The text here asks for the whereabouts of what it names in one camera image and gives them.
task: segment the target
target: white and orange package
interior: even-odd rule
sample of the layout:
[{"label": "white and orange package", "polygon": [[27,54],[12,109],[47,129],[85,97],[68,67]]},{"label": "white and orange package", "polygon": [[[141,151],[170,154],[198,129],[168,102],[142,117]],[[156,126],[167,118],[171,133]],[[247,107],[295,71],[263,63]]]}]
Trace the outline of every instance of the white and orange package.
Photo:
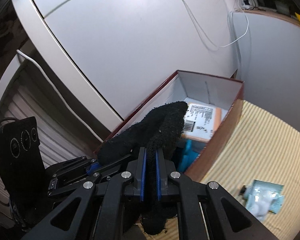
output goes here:
[{"label": "white and orange package", "polygon": [[221,108],[190,103],[184,119],[183,138],[208,142],[221,124]]}]

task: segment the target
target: triangular cutout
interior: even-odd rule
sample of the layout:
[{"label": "triangular cutout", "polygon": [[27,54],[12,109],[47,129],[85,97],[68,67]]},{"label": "triangular cutout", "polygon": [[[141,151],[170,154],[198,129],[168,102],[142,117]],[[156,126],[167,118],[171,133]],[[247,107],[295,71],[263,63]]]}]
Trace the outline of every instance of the triangular cutout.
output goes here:
[{"label": "triangular cutout", "polygon": [[226,198],[221,199],[222,206],[228,217],[232,231],[237,233],[252,225],[252,222],[237,210]]},{"label": "triangular cutout", "polygon": [[67,205],[58,215],[51,220],[51,225],[60,228],[63,231],[68,231],[75,213],[79,207],[81,198],[75,198],[69,205]]}]

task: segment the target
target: gray wall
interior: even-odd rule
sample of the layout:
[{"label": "gray wall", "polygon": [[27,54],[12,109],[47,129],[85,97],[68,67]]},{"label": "gray wall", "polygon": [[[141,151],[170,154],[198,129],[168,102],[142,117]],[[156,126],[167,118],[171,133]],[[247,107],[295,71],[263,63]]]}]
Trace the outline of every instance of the gray wall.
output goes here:
[{"label": "gray wall", "polygon": [[[246,14],[249,32],[239,42],[244,98],[300,132],[300,27],[277,18]],[[237,36],[247,22],[233,14]]]}]

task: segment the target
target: white wall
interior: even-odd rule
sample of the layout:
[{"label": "white wall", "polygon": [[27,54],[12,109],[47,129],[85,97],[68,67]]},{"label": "white wall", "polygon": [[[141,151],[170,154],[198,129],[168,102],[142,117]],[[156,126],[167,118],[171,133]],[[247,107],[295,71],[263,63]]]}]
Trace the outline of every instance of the white wall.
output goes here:
[{"label": "white wall", "polygon": [[[211,40],[231,42],[235,0],[185,1]],[[237,69],[235,47],[213,47],[182,0],[69,0],[45,21],[123,118],[177,69],[226,77]]]},{"label": "white wall", "polygon": [[[244,98],[300,132],[300,27],[277,18],[246,14],[249,32],[239,40]],[[237,35],[247,23],[234,13]]]}]

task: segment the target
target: black fuzzy cloth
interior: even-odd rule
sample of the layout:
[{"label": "black fuzzy cloth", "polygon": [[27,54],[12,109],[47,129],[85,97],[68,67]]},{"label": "black fuzzy cloth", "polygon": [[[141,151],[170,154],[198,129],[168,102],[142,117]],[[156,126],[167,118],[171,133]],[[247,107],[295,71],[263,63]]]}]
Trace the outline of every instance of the black fuzzy cloth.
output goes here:
[{"label": "black fuzzy cloth", "polygon": [[155,151],[162,148],[164,158],[170,160],[180,139],[184,115],[188,109],[185,102],[175,102],[151,110],[144,119],[119,135],[108,140],[98,152],[101,165],[132,154],[136,159],[140,147],[146,147],[145,198],[137,207],[135,203],[125,206],[124,231],[129,229],[141,214],[141,224],[146,233],[156,235],[165,226],[168,218],[176,215],[174,205],[160,203],[156,192]]}]

